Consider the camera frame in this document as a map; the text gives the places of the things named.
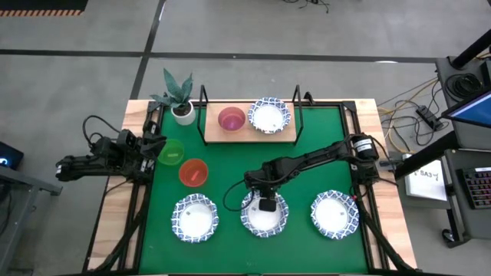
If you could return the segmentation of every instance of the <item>plate rim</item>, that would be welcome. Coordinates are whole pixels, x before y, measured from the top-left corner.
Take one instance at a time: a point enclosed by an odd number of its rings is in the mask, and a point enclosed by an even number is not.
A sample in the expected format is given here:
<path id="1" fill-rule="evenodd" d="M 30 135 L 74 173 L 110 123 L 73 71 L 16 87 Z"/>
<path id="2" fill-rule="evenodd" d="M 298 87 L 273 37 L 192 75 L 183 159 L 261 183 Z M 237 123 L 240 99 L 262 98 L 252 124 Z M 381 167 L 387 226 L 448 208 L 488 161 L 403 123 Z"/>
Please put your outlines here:
<path id="1" fill-rule="evenodd" d="M 251 195 L 252 192 L 249 192 L 242 200 L 241 207 L 243 209 L 240 212 L 240 221 L 242 225 L 244 225 L 244 227 L 246 227 L 253 235 L 260 238 L 269 238 L 283 232 L 286 226 L 286 222 L 288 221 L 288 215 L 290 213 L 288 204 L 286 204 L 286 201 L 283 198 L 283 196 L 279 195 L 277 192 L 275 193 L 275 200 L 282 207 L 283 217 L 280 218 L 280 222 L 273 229 L 264 231 L 252 227 L 252 224 L 249 221 L 249 217 L 247 216 L 247 210 L 249 210 L 249 207 L 244 208 L 247 205 L 247 203 L 249 203 L 249 200 L 251 200 Z M 253 198 L 254 200 L 260 197 L 261 196 L 259 195 L 258 192 L 254 192 L 254 198 Z"/>
<path id="2" fill-rule="evenodd" d="M 317 219 L 315 218 L 315 210 L 318 206 L 318 204 L 324 200 L 324 199 L 336 199 L 338 200 L 347 210 L 348 210 L 348 223 L 343 227 L 342 230 L 340 231 L 327 231 L 326 229 L 322 228 L 321 225 L 318 223 Z M 360 213 L 358 211 L 358 207 L 356 206 L 356 203 L 354 200 L 347 194 L 344 194 L 343 192 L 339 192 L 333 189 L 330 189 L 326 192 L 321 192 L 315 196 L 315 199 L 313 203 L 311 204 L 311 219 L 312 222 L 314 223 L 314 226 L 319 230 L 319 232 L 328 238 L 335 239 L 335 240 L 340 240 L 345 238 L 348 235 L 351 235 L 356 232 L 360 225 Z"/>
<path id="3" fill-rule="evenodd" d="M 187 206 L 191 205 L 192 203 L 195 203 L 193 202 L 193 200 L 199 201 L 200 204 L 206 205 L 207 207 L 210 208 L 212 212 L 212 226 L 204 235 L 201 235 L 199 237 L 184 235 L 182 230 L 180 229 L 180 224 L 179 224 L 180 216 L 182 212 L 187 208 Z M 215 233 L 216 227 L 219 224 L 219 217 L 218 217 L 216 204 L 213 203 L 213 201 L 211 201 L 211 199 L 209 199 L 206 195 L 197 192 L 187 195 L 184 198 L 182 198 L 180 201 L 176 202 L 170 221 L 172 225 L 172 232 L 177 236 L 179 240 L 183 242 L 198 243 L 198 242 L 207 241 Z"/>
<path id="4" fill-rule="evenodd" d="M 253 117 L 254 117 L 253 114 L 254 114 L 254 112 L 257 109 L 259 109 L 260 107 L 262 107 L 262 105 L 261 106 L 258 106 L 258 103 L 260 101 L 267 102 L 268 105 L 273 105 L 273 104 L 270 104 L 269 103 L 269 102 L 273 102 L 273 101 L 274 102 L 279 102 L 280 104 L 284 104 L 285 105 L 285 109 L 286 109 L 286 115 L 285 116 L 286 116 L 286 119 L 283 120 L 282 125 L 280 127 L 278 127 L 276 130 L 273 130 L 273 131 L 271 131 L 271 130 L 263 130 L 263 129 L 259 128 L 256 125 L 255 121 L 253 120 Z M 277 97 L 261 97 L 255 103 L 251 104 L 251 107 L 249 108 L 249 110 L 247 112 L 247 117 L 249 119 L 249 122 L 252 124 L 252 126 L 256 130 L 260 130 L 261 132 L 266 133 L 266 134 L 273 134 L 273 133 L 278 133 L 278 132 L 283 131 L 285 129 L 285 127 L 288 126 L 288 124 L 290 123 L 290 120 L 292 119 L 292 114 L 290 113 L 290 109 L 288 109 L 288 105 L 284 101 L 278 99 Z"/>

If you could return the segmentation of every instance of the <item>wooden table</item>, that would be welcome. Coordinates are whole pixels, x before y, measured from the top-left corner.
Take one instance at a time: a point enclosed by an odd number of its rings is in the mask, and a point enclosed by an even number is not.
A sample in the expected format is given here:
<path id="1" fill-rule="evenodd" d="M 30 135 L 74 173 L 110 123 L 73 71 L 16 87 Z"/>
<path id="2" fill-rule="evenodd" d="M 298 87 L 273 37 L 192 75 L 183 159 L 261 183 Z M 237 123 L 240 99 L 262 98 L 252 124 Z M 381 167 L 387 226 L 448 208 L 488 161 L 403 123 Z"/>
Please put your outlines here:
<path id="1" fill-rule="evenodd" d="M 384 133 L 382 131 L 381 122 L 377 112 L 377 105 L 373 99 L 324 99 L 316 100 L 316 102 L 322 101 L 344 101 L 350 100 L 356 102 L 356 108 L 358 113 L 358 121 L 361 131 L 373 136 L 380 141 L 383 146 L 385 145 Z M 231 101 L 250 101 L 250 100 L 231 100 Z M 127 105 L 126 113 L 124 114 L 124 121 L 122 129 L 129 129 L 135 135 L 142 135 L 142 126 L 147 115 L 148 100 L 130 100 Z M 348 119 L 348 126 L 350 132 L 354 132 L 353 121 L 349 112 L 346 112 Z M 378 149 L 381 159 L 384 154 L 381 149 Z M 380 172 L 382 178 L 394 180 L 394 176 L 389 172 Z M 124 181 L 123 177 L 110 177 L 107 189 L 117 185 Z M 120 240 L 120 237 L 124 233 L 124 227 L 126 224 L 128 205 L 130 203 L 131 190 L 133 188 L 132 183 L 124 184 L 121 187 L 111 191 L 106 195 L 105 199 L 101 203 L 101 213 L 97 220 L 94 243 L 89 249 L 87 254 L 88 266 L 87 269 L 96 268 L 100 265 L 104 259 L 110 254 L 114 246 Z M 137 210 L 141 204 L 143 198 L 144 187 L 140 187 L 139 201 L 137 202 Z M 400 204 L 399 194 L 397 187 L 383 181 L 375 183 L 373 186 L 375 201 L 377 203 L 377 210 L 379 219 L 381 221 L 381 227 L 384 235 L 388 241 L 392 244 L 396 252 L 404 259 L 411 267 L 415 268 L 416 260 L 414 258 L 413 249 L 411 246 L 409 233 L 407 232 L 406 221 L 404 219 L 402 205 Z M 127 255 L 127 267 L 131 267 L 133 263 L 133 257 L 135 252 L 137 233 L 133 235 Z M 369 234 L 372 255 L 374 258 L 374 266 L 376 268 L 381 267 L 377 242 L 373 235 Z"/>

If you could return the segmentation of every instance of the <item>wooden tray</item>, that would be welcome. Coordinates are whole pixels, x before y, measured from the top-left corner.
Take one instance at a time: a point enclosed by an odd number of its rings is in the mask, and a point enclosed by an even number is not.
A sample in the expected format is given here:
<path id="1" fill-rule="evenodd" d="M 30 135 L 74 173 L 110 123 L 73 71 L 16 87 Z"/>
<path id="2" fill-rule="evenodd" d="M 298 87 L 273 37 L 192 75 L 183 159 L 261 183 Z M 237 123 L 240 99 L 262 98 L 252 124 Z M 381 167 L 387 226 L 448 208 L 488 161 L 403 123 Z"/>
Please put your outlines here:
<path id="1" fill-rule="evenodd" d="M 292 119 L 279 133 L 264 134 L 255 130 L 247 118 L 247 112 L 253 103 L 208 103 L 206 105 L 205 141 L 207 143 L 293 143 L 297 138 L 295 129 L 295 111 L 293 103 L 286 103 Z M 227 107 L 238 107 L 245 114 L 245 124 L 237 131 L 224 130 L 218 123 L 218 114 Z"/>

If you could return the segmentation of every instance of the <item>potted plant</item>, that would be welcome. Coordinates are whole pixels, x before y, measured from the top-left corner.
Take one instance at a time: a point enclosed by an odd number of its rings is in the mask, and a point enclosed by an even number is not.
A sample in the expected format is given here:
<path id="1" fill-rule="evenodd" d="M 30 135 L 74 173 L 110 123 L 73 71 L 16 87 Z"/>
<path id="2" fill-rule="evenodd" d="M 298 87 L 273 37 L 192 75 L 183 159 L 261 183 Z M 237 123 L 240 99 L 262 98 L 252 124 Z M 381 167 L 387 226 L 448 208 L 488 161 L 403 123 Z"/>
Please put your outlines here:
<path id="1" fill-rule="evenodd" d="M 189 100 L 193 89 L 193 74 L 183 82 L 182 87 L 179 87 L 172 74 L 165 68 L 163 69 L 163 77 L 166 81 L 167 92 L 164 92 L 163 96 L 155 94 L 150 96 L 156 102 L 170 107 L 170 112 L 179 125 L 190 125 L 196 118 L 193 104 Z"/>

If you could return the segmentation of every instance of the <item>blue patterned plate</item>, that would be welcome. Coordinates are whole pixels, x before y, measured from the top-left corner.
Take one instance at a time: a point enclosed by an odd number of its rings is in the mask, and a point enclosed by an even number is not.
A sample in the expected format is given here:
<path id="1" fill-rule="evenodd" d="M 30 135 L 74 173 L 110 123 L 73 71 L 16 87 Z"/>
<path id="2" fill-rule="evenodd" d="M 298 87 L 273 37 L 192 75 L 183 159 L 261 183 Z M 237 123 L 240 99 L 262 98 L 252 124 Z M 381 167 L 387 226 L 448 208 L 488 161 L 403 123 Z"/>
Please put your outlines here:
<path id="1" fill-rule="evenodd" d="M 181 199 L 170 220 L 177 238 L 191 243 L 209 239 L 219 222 L 215 203 L 198 193 Z"/>
<path id="2" fill-rule="evenodd" d="M 266 134 L 282 131 L 292 118 L 286 104 L 275 97 L 259 99 L 252 104 L 247 115 L 252 126 Z"/>
<path id="3" fill-rule="evenodd" d="M 311 208 L 315 227 L 328 238 L 342 239 L 358 228 L 358 207 L 342 192 L 329 190 L 318 194 Z"/>
<path id="4" fill-rule="evenodd" d="M 242 207 L 251 201 L 252 193 L 250 192 L 244 200 Z M 249 207 L 242 210 L 240 220 L 243 225 L 254 235 L 260 238 L 268 238 L 277 235 L 283 231 L 288 219 L 288 205 L 278 193 L 275 196 L 276 211 L 266 212 L 259 210 L 259 193 L 254 194 L 254 198 Z"/>

